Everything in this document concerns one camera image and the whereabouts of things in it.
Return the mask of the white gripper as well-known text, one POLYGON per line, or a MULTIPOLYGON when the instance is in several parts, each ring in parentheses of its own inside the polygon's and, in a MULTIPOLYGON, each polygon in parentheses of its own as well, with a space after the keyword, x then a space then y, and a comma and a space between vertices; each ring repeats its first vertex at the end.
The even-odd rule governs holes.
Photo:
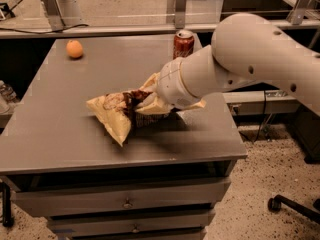
POLYGON ((185 87, 182 80, 183 58, 168 62, 160 71, 155 92, 137 92, 135 111, 143 115, 168 114, 173 107, 185 110, 200 101, 185 87))

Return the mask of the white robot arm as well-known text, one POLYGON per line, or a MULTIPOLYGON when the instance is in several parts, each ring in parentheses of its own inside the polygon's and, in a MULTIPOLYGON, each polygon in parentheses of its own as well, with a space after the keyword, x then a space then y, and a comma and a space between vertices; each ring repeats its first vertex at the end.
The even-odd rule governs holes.
POLYGON ((150 95, 136 111, 188 110, 208 94, 257 82, 286 92, 320 115, 320 54, 260 16, 234 14, 217 25, 210 45, 152 75, 142 87, 150 95))

